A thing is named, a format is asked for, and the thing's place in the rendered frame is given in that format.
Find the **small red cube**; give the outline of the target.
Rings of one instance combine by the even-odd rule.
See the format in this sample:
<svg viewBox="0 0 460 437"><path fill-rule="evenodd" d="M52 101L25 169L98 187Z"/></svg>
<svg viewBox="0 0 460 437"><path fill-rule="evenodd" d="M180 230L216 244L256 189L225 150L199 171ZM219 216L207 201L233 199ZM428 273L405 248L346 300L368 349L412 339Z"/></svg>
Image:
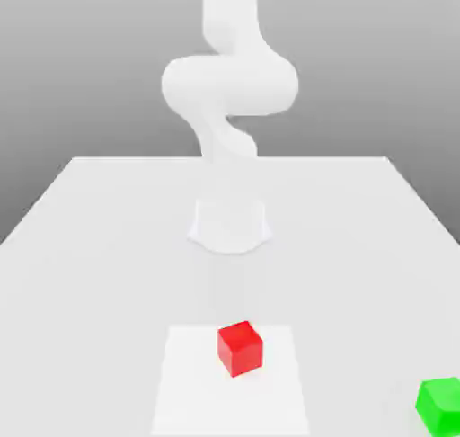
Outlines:
<svg viewBox="0 0 460 437"><path fill-rule="evenodd" d="M263 364L263 341L249 321L217 330L217 355L232 378Z"/></svg>

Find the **small green cube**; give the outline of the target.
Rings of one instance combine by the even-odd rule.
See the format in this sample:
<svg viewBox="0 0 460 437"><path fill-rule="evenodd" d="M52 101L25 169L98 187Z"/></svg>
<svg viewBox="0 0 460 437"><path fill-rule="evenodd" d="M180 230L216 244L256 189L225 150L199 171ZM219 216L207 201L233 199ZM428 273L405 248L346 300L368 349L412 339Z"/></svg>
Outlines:
<svg viewBox="0 0 460 437"><path fill-rule="evenodd" d="M415 408L432 437L460 437L460 379L420 383Z"/></svg>

